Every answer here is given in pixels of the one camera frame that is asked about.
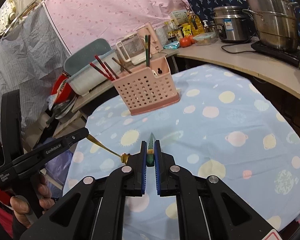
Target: perforated basket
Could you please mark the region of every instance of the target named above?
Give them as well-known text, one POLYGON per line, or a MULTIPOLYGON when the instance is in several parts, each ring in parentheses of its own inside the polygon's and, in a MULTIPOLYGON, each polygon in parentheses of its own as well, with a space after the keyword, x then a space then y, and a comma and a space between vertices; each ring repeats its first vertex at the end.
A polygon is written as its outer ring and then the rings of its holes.
POLYGON ((152 60, 150 67, 144 63, 132 68, 131 72, 122 72, 120 78, 113 81, 131 115, 146 113, 180 100, 165 57, 152 60))

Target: pink patterned fabric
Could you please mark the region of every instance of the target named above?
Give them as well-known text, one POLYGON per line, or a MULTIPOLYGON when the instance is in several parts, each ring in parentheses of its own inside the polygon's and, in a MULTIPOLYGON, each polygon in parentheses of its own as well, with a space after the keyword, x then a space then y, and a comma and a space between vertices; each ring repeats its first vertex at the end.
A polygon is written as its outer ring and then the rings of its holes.
POLYGON ((111 46, 145 23, 153 27, 185 9, 187 0, 46 0, 47 11, 71 53, 97 38, 111 46))

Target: black power cord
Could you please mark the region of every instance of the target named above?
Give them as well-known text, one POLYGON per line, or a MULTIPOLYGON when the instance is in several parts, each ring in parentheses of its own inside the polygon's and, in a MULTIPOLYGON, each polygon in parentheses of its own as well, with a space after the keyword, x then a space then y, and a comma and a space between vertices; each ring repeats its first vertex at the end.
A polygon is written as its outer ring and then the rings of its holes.
POLYGON ((251 35, 251 37, 250 37, 249 39, 247 39, 247 40, 245 40, 245 41, 242 41, 242 42, 240 42, 240 43, 223 45, 223 46, 221 46, 221 49, 224 50, 225 52, 231 53, 231 54, 238 54, 238 53, 244 53, 244 52, 255 52, 255 53, 257 53, 257 52, 254 51, 254 50, 244 50, 244 51, 238 51, 238 52, 231 52, 231 51, 228 51, 228 50, 226 50, 226 49, 224 48, 224 47, 227 47, 227 46, 234 46, 234 45, 240 45, 240 44, 246 44, 246 43, 249 43, 249 42, 251 41, 252 37, 253 37, 254 35, 256 35, 256 34, 257 34, 257 32, 253 33, 253 35, 251 35))

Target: blue tablecloth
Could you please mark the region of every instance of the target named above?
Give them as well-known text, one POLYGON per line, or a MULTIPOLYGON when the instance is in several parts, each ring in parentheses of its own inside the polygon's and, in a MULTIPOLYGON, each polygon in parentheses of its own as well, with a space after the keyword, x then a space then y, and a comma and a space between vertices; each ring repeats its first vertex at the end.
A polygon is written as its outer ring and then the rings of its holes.
MULTIPOLYGON (((152 132, 163 152, 194 175, 217 175, 277 230, 300 214, 300 139, 249 80, 206 64, 173 75, 181 100, 131 116, 117 96, 86 127, 105 146, 135 154, 152 132)), ((87 139, 78 143, 64 194, 85 176, 101 178, 120 159, 87 139)), ((128 197, 123 238, 177 240, 175 197, 157 196, 154 168, 146 194, 128 197)))

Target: human hand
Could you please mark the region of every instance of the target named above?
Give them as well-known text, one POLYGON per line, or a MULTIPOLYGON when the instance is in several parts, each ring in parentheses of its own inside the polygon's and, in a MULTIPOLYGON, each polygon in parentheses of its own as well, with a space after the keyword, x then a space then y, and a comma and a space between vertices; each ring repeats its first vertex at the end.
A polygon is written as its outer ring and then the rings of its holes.
MULTIPOLYGON (((51 199, 52 193, 46 186, 47 182, 47 178, 44 175, 40 174, 40 184, 38 184, 37 190, 44 197, 39 200, 39 204, 45 210, 51 208, 54 205, 54 201, 51 199)), ((26 202, 18 199, 17 197, 12 197, 10 199, 10 205, 13 208, 16 219, 26 228, 29 228, 31 226, 31 223, 26 217, 26 214, 28 214, 30 211, 29 205, 26 202)))

